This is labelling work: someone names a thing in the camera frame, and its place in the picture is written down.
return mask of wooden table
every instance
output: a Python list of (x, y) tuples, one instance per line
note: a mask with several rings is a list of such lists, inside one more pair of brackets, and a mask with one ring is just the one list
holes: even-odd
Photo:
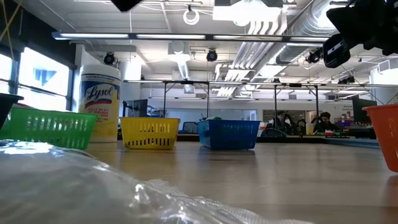
[(119, 141), (87, 151), (137, 179), (167, 180), (265, 218), (398, 223), (398, 175), (377, 149), (257, 143), (253, 151), (211, 151), (177, 142), (173, 151), (126, 150)]

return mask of yellow basket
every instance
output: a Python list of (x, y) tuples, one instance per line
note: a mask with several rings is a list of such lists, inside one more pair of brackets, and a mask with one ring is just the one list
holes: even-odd
[(120, 118), (124, 147), (172, 149), (178, 134), (178, 118)]

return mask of plastic basket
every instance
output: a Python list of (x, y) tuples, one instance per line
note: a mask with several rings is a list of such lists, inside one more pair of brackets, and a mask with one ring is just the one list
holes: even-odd
[(206, 120), (198, 123), (200, 144), (212, 149), (252, 149), (260, 121)]
[(17, 95), (0, 93), (0, 130), (7, 118), (8, 112), (14, 103), (18, 100), (23, 100), (24, 98)]
[(363, 109), (371, 118), (388, 168), (398, 172), (398, 105), (369, 106)]
[(178, 118), (120, 118), (123, 143), (131, 149), (172, 149)]
[(11, 108), (0, 139), (47, 142), (54, 146), (86, 149), (95, 114)]

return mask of yellow wire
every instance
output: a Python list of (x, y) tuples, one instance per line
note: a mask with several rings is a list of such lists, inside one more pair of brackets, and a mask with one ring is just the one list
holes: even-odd
[[(5, 1), (2, 3), (2, 11), (4, 13), (4, 21), (6, 22), (6, 25), (7, 25), (8, 21), (7, 21), (6, 2)], [(14, 52), (12, 51), (12, 43), (11, 43), (11, 36), (10, 36), (9, 30), (7, 30), (7, 36), (8, 36), (8, 44), (10, 45), (11, 58), (14, 61), (15, 58), (14, 58)]]
[(12, 16), (11, 16), (11, 18), (10, 18), (10, 21), (7, 23), (6, 28), (3, 30), (3, 32), (2, 32), (1, 35), (0, 35), (0, 42), (1, 42), (2, 38), (4, 37), (4, 34), (6, 34), (6, 32), (8, 32), (8, 30), (9, 30), (9, 28), (10, 28), (12, 22), (14, 21), (15, 16), (17, 15), (18, 10), (19, 10), (19, 8), (21, 7), (21, 4), (22, 4), (23, 2), (24, 2), (24, 0), (19, 1), (17, 8), (15, 9), (14, 13), (12, 14)]

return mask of plastic wrap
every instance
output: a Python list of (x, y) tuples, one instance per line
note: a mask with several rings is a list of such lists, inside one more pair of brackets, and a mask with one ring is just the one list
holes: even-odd
[(162, 180), (141, 182), (85, 152), (44, 143), (5, 142), (0, 170), (1, 223), (304, 223), (190, 198)]

